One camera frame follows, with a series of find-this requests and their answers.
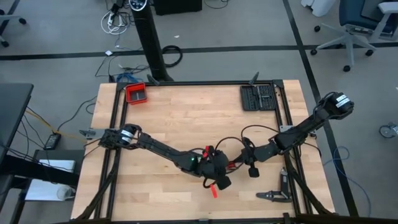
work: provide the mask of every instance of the chair wheel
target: chair wheel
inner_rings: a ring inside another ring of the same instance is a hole
[[[373,54],[373,50],[368,50],[365,55],[370,57],[370,56],[372,56],[372,54]]]
[[[24,25],[26,24],[26,20],[23,19],[23,18],[20,18],[20,19],[19,19],[19,22],[20,22],[21,24],[24,24]]]
[[[2,45],[3,47],[8,47],[8,46],[10,46],[10,44],[8,44],[7,41],[1,42],[1,45]]]
[[[349,72],[351,70],[351,67],[349,65],[344,66],[343,71],[344,72]]]

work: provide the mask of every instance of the wooden tabletop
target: wooden tabletop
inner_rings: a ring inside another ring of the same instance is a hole
[[[308,116],[300,83],[298,80],[284,80],[284,85],[293,122],[299,124]],[[115,92],[116,84],[101,84],[92,128],[109,127]],[[120,120],[123,94],[116,124]],[[215,146],[227,136],[240,137],[243,127],[250,124],[278,128],[274,111],[242,110],[238,85],[148,87],[147,96],[147,103],[128,106],[126,123],[138,124],[145,133],[181,151]],[[284,114],[282,102],[278,100]],[[267,144],[274,134],[264,128],[249,128],[244,133],[257,146]],[[316,145],[313,138],[308,138],[307,142]],[[90,145],[86,151],[94,147],[95,144]],[[222,143],[220,149],[234,159],[240,154],[242,145],[232,139]],[[100,181],[103,157],[104,149],[99,148],[85,159],[72,218],[79,216],[94,197]],[[308,186],[319,201],[333,211],[318,151],[303,145],[302,163]],[[250,178],[248,167],[242,166],[229,175],[232,185],[218,191],[218,198],[213,198],[211,191],[202,187],[203,178],[184,174],[172,162],[147,150],[122,150],[112,220],[275,218],[281,217],[284,212],[294,216],[291,203],[271,202],[255,196],[257,192],[279,190],[283,157],[275,156],[266,162],[257,162],[256,166],[260,172],[259,178]],[[299,188],[298,195],[304,210]],[[107,202],[108,192],[103,200],[102,217]]]

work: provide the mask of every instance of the office chair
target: office chair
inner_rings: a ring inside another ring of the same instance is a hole
[[[21,24],[26,24],[26,20],[24,19],[24,18],[22,18],[21,16],[16,16],[16,15],[5,15],[5,12],[3,11],[3,10],[1,10],[0,9],[0,22],[1,21],[7,21],[7,20],[10,20],[10,19],[19,19],[19,23],[21,23]],[[8,46],[10,46],[9,44],[8,44],[8,42],[6,41],[6,40],[4,40],[3,39],[3,37],[0,35],[0,42],[1,42],[1,45],[3,46],[3,47],[8,47]]]
[[[396,16],[396,13],[398,13],[398,2],[382,2],[381,0],[378,0],[382,3],[376,2],[375,9],[378,7],[382,14],[380,22],[377,22],[371,17],[362,16],[366,1],[373,1],[369,2],[371,4],[375,3],[375,0],[341,0],[339,18],[340,25],[343,26],[345,30],[339,30],[332,26],[321,24],[322,27],[340,35],[340,37],[319,45],[316,49],[311,50],[311,55],[316,55],[318,53],[317,50],[324,49],[332,45],[337,45],[337,49],[345,45],[348,64],[344,66],[343,71],[349,72],[351,67],[354,65],[354,44],[364,47],[365,49],[369,49],[366,52],[366,56],[368,57],[370,57],[376,50],[373,45],[363,42],[356,35],[366,36],[369,42],[375,42],[379,38],[396,40],[398,37],[398,32],[396,32],[398,25],[398,17]],[[320,29],[320,26],[316,26],[314,31],[319,32]]]

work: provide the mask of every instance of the black metal frame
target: black metal frame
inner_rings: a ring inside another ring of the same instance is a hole
[[[119,106],[119,97],[124,89],[124,87],[128,83],[117,83],[116,84],[116,94],[114,98],[114,103],[113,103],[113,109],[112,109],[112,116],[111,116],[111,124],[109,125],[110,128],[114,128],[115,122],[116,122],[116,117],[118,113],[118,106]],[[162,82],[160,83],[159,86],[187,86],[187,85],[247,85],[248,81],[243,80],[243,81],[214,81],[214,82]],[[286,98],[286,93],[283,85],[283,80],[263,80],[263,81],[256,81],[254,83],[255,85],[271,85],[276,88],[279,88],[280,90],[280,95],[282,98],[282,104],[284,107],[285,115],[286,115],[286,120],[287,120],[287,125],[292,125],[292,117],[290,115],[290,110]],[[146,83],[147,86],[155,86],[153,83]],[[273,97],[274,97],[274,102],[275,102],[275,113],[276,113],[276,118],[277,118],[277,125],[281,126],[283,125],[282,117],[280,114],[280,108],[279,104],[277,101],[277,96],[275,91],[273,91]],[[126,115],[127,115],[127,102],[126,100],[123,101],[123,108],[122,108],[122,113],[121,113],[121,120],[120,120],[120,126],[123,126],[125,121],[126,121]],[[302,178],[305,181],[304,173],[303,173],[303,167],[302,163],[300,160],[300,157],[298,156],[298,149],[294,149],[294,155],[295,155],[295,161],[296,161],[296,166],[298,169],[298,173],[300,178]],[[110,158],[110,150],[107,149],[105,151],[104,155],[104,162],[103,162],[103,167],[101,171],[101,180],[99,183],[99,186],[101,186],[106,178],[106,175],[108,173],[108,166],[109,166],[109,158]],[[288,154],[284,156],[285,160],[290,160],[290,157]],[[120,160],[120,149],[116,150],[115,154],[115,160],[114,162],[119,164]],[[297,189],[295,187],[295,181],[292,177],[289,176],[289,183],[290,183],[290,190],[292,192],[292,203],[294,206],[295,214],[301,214],[301,209],[300,209],[300,204],[299,204],[299,199],[297,195]],[[113,180],[111,184],[111,190],[109,192],[109,200],[108,200],[108,207],[106,211],[106,218],[111,219],[112,213],[113,213],[113,204],[114,204],[114,198],[116,195],[116,178]],[[306,211],[310,214],[312,214],[312,209],[310,202],[306,197],[304,197],[305,201],[305,208]],[[102,206],[102,201],[99,203],[95,210],[95,216],[94,218],[99,218],[100,213],[101,213],[101,206]],[[284,218],[244,218],[244,219],[216,219],[216,220],[154,220],[154,221],[126,221],[126,222],[113,222],[113,223],[118,223],[118,224],[123,224],[123,223],[209,223],[210,221],[212,223],[283,223]]]

